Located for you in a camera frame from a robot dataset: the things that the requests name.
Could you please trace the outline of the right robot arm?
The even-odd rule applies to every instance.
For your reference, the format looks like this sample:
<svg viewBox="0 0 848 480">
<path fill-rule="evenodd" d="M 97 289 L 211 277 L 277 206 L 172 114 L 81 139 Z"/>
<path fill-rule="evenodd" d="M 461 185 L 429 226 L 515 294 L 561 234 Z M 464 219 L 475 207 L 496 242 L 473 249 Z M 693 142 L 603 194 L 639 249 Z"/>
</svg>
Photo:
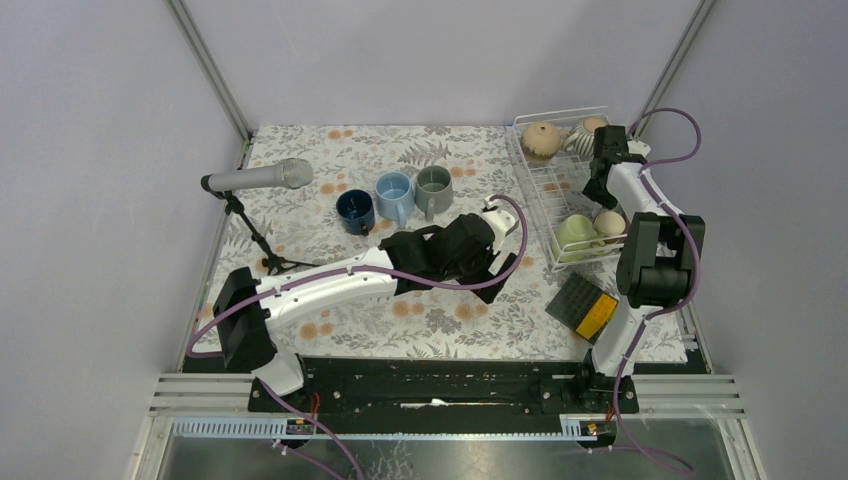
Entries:
<svg viewBox="0 0 848 480">
<path fill-rule="evenodd" d="M 630 221 L 616 268 L 618 306 L 569 386 L 571 400 L 591 413 L 615 410 L 625 399 L 624 381 L 647 327 L 689 302 L 699 282 L 703 219 L 676 207 L 650 163 L 629 146 L 625 127 L 597 128 L 583 190 L 603 207 L 620 207 Z"/>
</svg>

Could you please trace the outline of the silver microphone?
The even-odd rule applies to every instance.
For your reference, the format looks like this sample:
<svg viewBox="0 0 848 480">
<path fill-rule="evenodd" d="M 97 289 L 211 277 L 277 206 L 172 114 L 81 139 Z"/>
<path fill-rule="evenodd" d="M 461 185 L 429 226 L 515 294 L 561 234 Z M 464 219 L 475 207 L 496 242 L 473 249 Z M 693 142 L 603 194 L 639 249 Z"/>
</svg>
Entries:
<svg viewBox="0 0 848 480">
<path fill-rule="evenodd" d="M 206 175 L 201 178 L 200 185 L 209 193 L 223 194 L 244 189 L 299 189 L 313 180 L 314 170 L 307 160 L 285 158 L 271 166 Z"/>
</svg>

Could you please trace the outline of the light blue cup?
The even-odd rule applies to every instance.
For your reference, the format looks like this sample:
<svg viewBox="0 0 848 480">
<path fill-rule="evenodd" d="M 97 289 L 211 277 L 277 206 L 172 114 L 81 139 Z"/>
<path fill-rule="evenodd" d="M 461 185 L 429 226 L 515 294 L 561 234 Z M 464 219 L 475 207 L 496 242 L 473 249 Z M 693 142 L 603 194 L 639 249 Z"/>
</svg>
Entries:
<svg viewBox="0 0 848 480">
<path fill-rule="evenodd" d="M 401 172 L 385 173 L 376 181 L 375 191 L 377 213 L 405 228 L 416 210 L 410 178 Z"/>
</svg>

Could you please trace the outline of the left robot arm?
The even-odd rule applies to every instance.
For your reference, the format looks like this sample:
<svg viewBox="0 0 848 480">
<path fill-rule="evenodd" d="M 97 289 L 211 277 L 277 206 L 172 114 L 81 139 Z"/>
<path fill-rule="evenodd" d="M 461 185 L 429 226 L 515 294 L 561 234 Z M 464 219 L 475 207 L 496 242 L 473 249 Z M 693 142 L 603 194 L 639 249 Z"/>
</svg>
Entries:
<svg viewBox="0 0 848 480">
<path fill-rule="evenodd" d="M 518 216 L 491 209 L 401 231 L 352 258 L 299 273 L 256 278 L 247 267 L 234 270 L 214 304 L 223 368 L 253 374 L 282 408 L 299 410 L 311 387 L 298 354 L 273 339 L 275 329 L 332 307 L 435 288 L 469 290 L 490 304 L 520 255 L 509 254 L 496 273 L 491 267 L 505 240 L 525 227 Z"/>
</svg>

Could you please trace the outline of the dark blue cup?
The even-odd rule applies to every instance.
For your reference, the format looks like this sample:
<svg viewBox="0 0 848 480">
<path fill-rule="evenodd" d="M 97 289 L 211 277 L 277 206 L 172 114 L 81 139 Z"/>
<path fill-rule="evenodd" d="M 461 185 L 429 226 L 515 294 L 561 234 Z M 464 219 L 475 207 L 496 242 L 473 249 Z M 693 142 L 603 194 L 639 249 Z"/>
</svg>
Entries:
<svg viewBox="0 0 848 480">
<path fill-rule="evenodd" d="M 344 230 L 352 235 L 368 236 L 375 225 L 374 204 L 368 192 L 354 189 L 342 193 L 336 211 Z"/>
</svg>

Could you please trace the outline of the black tripod mic stand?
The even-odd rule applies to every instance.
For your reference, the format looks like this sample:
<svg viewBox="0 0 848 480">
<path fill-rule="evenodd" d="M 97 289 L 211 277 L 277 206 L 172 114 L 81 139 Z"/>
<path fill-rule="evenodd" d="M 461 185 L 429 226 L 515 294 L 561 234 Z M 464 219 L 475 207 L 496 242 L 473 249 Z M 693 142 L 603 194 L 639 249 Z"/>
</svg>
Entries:
<svg viewBox="0 0 848 480">
<path fill-rule="evenodd" d="M 233 192 L 225 191 L 219 194 L 219 197 L 227 204 L 227 206 L 225 207 L 225 213 L 228 215 L 237 215 L 248 228 L 251 234 L 251 240 L 258 245 L 258 247 L 264 254 L 264 258 L 262 259 L 262 265 L 267 269 L 267 272 L 270 275 L 284 274 L 286 272 L 290 272 L 296 268 L 301 267 L 317 267 L 317 264 L 314 263 L 289 260 L 284 256 L 277 254 L 270 246 L 266 237 L 256 228 L 256 226 L 246 213 L 244 204 L 241 202 L 240 199 L 236 197 Z"/>
</svg>

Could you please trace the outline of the grey-green cup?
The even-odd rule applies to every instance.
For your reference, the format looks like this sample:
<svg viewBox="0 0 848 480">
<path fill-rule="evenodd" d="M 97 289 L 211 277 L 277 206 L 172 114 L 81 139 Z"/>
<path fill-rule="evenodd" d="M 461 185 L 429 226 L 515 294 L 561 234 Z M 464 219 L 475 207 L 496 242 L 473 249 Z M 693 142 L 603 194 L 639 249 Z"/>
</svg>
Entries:
<svg viewBox="0 0 848 480">
<path fill-rule="evenodd" d="M 446 212 L 453 204 L 450 171 L 438 165 L 421 169 L 415 179 L 415 203 L 428 222 Z"/>
</svg>

